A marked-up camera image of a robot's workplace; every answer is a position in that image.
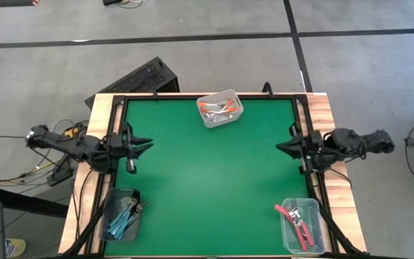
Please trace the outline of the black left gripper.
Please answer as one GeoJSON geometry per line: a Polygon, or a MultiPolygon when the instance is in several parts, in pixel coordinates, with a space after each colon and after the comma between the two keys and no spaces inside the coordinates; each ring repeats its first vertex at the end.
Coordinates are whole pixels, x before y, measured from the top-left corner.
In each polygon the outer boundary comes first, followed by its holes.
{"type": "Polygon", "coordinates": [[[128,122],[124,124],[124,128],[119,136],[121,138],[121,143],[118,147],[118,154],[121,157],[126,158],[127,172],[136,174],[137,166],[134,161],[154,145],[153,143],[150,143],[152,139],[134,136],[132,126],[128,122]]]}

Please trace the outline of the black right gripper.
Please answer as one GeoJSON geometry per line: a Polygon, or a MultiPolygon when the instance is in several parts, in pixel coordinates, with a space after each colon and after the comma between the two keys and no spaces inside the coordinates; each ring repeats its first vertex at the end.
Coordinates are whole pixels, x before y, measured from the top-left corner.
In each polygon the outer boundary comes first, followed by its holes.
{"type": "Polygon", "coordinates": [[[292,138],[290,140],[276,144],[276,148],[281,148],[281,151],[293,159],[300,160],[300,175],[323,173],[326,170],[322,147],[321,133],[317,130],[310,131],[307,136],[304,136],[298,123],[292,125],[292,138]]]}

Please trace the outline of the blue utensil handle top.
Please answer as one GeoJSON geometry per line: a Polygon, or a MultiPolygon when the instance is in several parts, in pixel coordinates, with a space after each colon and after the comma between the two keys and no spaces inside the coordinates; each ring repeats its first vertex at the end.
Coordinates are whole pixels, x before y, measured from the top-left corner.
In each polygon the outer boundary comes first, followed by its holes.
{"type": "Polygon", "coordinates": [[[141,194],[138,191],[135,191],[129,200],[125,210],[124,210],[124,219],[131,219],[139,210],[142,208],[142,198],[141,194]]]}

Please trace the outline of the blue utensil handle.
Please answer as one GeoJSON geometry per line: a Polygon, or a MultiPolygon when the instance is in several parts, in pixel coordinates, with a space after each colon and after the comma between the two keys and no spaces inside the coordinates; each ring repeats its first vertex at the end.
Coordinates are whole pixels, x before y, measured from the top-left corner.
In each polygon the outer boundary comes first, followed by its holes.
{"type": "Polygon", "coordinates": [[[124,210],[124,219],[131,219],[139,210],[142,208],[142,198],[141,194],[138,191],[135,191],[129,200],[125,210],[124,210]]]}
{"type": "Polygon", "coordinates": [[[107,232],[116,240],[120,240],[124,236],[127,227],[137,218],[139,213],[140,201],[131,198],[129,203],[122,209],[116,218],[110,223],[107,232]]]}

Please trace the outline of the white plastic bin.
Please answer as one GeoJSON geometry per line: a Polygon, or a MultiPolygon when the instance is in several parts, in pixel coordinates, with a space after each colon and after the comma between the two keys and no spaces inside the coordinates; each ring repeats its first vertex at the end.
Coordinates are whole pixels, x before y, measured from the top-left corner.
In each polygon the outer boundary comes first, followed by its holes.
{"type": "Polygon", "coordinates": [[[210,94],[210,95],[207,95],[207,96],[202,96],[202,97],[197,99],[196,106],[198,107],[198,110],[201,114],[201,118],[203,120],[204,126],[207,127],[207,128],[214,128],[214,127],[218,127],[218,126],[221,126],[221,125],[224,125],[224,124],[235,122],[236,120],[238,120],[240,118],[240,116],[242,115],[242,112],[244,111],[244,107],[242,106],[242,103],[241,103],[241,100],[239,99],[239,96],[232,89],[217,92],[217,93],[210,94]],[[207,119],[204,115],[202,115],[201,114],[201,108],[198,107],[198,105],[197,105],[197,103],[199,101],[200,102],[220,104],[220,103],[224,103],[228,99],[233,100],[233,102],[234,102],[233,106],[236,107],[236,111],[232,114],[233,115],[232,118],[222,119],[222,120],[217,121],[217,122],[212,122],[209,119],[207,119]]]}

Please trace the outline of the black perforated case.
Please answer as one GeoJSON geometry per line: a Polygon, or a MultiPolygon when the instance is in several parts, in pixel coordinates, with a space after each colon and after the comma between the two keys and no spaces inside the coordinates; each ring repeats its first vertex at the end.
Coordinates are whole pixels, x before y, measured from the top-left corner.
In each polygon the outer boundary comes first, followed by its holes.
{"type": "Polygon", "coordinates": [[[132,72],[100,90],[99,94],[115,93],[179,93],[177,75],[155,57],[132,72]]]}

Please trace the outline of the dark smoky plastic bin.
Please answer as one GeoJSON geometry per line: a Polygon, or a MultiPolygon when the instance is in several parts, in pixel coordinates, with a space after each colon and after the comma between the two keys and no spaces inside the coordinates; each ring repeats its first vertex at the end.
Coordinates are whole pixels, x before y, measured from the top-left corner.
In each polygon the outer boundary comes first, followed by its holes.
{"type": "Polygon", "coordinates": [[[131,195],[135,191],[140,192],[139,190],[132,188],[112,188],[108,191],[105,198],[103,217],[99,230],[99,237],[102,241],[130,242],[116,240],[111,234],[107,232],[107,230],[109,228],[110,223],[116,218],[118,213],[122,211],[124,206],[130,200],[131,195]]]}

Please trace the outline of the clear plastic bin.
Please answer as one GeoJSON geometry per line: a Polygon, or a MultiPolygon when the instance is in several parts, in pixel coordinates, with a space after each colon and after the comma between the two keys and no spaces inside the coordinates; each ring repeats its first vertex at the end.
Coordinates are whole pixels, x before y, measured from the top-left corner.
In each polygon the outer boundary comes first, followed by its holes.
{"type": "MultiPolygon", "coordinates": [[[[291,200],[295,198],[285,199],[280,206],[290,210],[291,200]]],[[[306,223],[310,231],[315,245],[308,247],[303,251],[295,231],[295,227],[281,213],[280,222],[282,228],[282,243],[286,250],[293,255],[322,255],[326,251],[323,241],[323,233],[321,229],[320,210],[318,202],[315,199],[296,199],[298,210],[303,221],[306,223]]]]}

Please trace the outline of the black power strip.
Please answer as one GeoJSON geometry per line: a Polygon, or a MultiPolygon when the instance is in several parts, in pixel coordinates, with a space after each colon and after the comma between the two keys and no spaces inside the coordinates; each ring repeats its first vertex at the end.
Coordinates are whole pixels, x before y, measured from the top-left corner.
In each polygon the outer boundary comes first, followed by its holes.
{"type": "Polygon", "coordinates": [[[49,186],[55,186],[60,182],[71,177],[73,174],[70,162],[68,159],[63,160],[59,166],[56,166],[52,171],[52,174],[47,177],[47,184],[49,186]]]}

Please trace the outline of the black floor beam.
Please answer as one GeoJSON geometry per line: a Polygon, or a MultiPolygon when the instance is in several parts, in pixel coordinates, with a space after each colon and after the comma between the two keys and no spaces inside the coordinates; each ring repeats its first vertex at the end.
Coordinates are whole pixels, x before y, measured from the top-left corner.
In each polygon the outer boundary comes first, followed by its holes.
{"type": "Polygon", "coordinates": [[[68,206],[32,196],[25,196],[0,189],[0,203],[7,209],[15,209],[49,217],[66,218],[68,206]]]}

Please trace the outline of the yellow slipper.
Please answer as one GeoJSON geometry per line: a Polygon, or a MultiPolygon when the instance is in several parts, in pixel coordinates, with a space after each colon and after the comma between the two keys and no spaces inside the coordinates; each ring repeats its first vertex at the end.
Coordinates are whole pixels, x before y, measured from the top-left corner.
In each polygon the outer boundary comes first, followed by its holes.
{"type": "Polygon", "coordinates": [[[26,250],[26,241],[23,239],[5,239],[6,258],[17,258],[26,250]]]}

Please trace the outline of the black and orange bar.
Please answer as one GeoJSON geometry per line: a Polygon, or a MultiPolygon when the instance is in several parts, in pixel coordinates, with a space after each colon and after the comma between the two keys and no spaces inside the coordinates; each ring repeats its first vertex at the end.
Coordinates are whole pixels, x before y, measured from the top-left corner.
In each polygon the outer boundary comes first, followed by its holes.
{"type": "Polygon", "coordinates": [[[3,7],[21,7],[37,6],[40,0],[0,0],[0,8],[3,7]]]}

